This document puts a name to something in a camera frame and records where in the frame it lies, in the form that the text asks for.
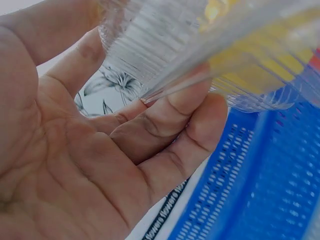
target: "flower print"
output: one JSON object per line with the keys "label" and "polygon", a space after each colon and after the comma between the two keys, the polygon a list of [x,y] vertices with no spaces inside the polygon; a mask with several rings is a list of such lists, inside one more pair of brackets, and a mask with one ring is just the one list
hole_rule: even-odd
{"label": "flower print", "polygon": [[99,69],[102,77],[94,79],[84,89],[84,95],[90,95],[105,88],[114,88],[121,94],[124,105],[132,102],[139,96],[141,83],[125,72],[117,71],[110,66],[102,66]]}

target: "finger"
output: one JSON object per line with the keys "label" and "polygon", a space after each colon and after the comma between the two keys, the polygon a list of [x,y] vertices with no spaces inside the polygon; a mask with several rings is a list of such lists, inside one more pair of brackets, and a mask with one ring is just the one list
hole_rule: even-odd
{"label": "finger", "polygon": [[185,128],[192,113],[208,94],[209,82],[161,98],[110,137],[136,165],[168,146]]}
{"label": "finger", "polygon": [[149,186],[153,204],[186,180],[215,150],[227,112],[225,100],[210,93],[178,139],[161,153],[138,165]]}
{"label": "finger", "polygon": [[146,109],[147,106],[141,100],[136,100],[114,114],[90,118],[89,121],[98,132],[110,135],[117,127],[131,121]]}
{"label": "finger", "polygon": [[59,81],[74,99],[102,65],[105,57],[98,29],[95,28],[84,36],[74,50],[50,69],[44,78],[49,77]]}
{"label": "finger", "polygon": [[57,56],[99,23],[96,0],[46,0],[0,17],[24,43],[36,65]]}

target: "leaf print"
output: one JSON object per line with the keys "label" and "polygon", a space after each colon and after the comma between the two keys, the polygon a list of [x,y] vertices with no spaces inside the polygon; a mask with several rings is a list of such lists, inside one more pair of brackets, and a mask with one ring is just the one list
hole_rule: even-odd
{"label": "leaf print", "polygon": [[79,92],[75,95],[74,103],[79,111],[84,109],[84,104],[82,102],[81,95]]}
{"label": "leaf print", "polygon": [[106,104],[105,100],[103,100],[102,106],[104,115],[113,113],[112,109]]}
{"label": "leaf print", "polygon": [[78,111],[85,117],[88,118],[94,118],[94,117],[99,117],[101,116],[100,114],[95,114],[95,113],[88,113],[87,110],[84,108],[84,104],[81,98],[80,93],[78,92],[74,98],[74,103],[76,105],[76,108]]}
{"label": "leaf print", "polygon": [[105,88],[113,87],[115,84],[111,81],[108,81],[105,77],[95,78],[92,82],[89,82],[87,86],[85,86],[83,94],[84,96],[88,96],[90,94],[95,94]]}

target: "red object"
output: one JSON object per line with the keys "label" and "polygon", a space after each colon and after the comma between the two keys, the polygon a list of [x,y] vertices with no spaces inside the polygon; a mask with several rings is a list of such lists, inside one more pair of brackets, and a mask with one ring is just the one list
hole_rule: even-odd
{"label": "red object", "polygon": [[311,67],[313,67],[313,68],[315,68],[316,70],[318,70],[318,71],[320,71],[320,48],[318,48],[317,50],[316,50],[316,53],[317,53],[317,55],[314,55],[312,58],[311,58],[311,60],[310,60],[310,62],[309,62],[309,65],[311,66]]}

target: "perforated plastic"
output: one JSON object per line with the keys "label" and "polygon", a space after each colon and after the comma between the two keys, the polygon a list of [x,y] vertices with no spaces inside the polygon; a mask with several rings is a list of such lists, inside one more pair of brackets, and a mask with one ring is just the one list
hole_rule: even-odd
{"label": "perforated plastic", "polygon": [[233,109],[169,239],[314,240],[319,194],[318,109]]}

